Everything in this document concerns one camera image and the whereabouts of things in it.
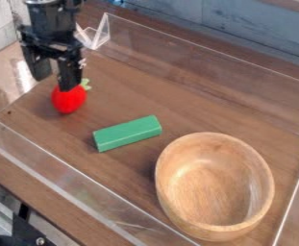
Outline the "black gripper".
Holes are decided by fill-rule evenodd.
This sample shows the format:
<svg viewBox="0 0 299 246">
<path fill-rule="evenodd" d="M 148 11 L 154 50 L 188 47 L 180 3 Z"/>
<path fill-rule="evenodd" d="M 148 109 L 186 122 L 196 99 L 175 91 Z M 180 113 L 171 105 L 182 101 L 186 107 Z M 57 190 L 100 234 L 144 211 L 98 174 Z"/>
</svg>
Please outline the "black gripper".
<svg viewBox="0 0 299 246">
<path fill-rule="evenodd" d="M 83 78 L 83 45 L 75 38 L 79 9 L 28 9 L 29 24 L 17 26 L 20 48 L 33 79 L 52 73 L 49 59 L 57 61 L 57 84 L 68 92 Z"/>
</svg>

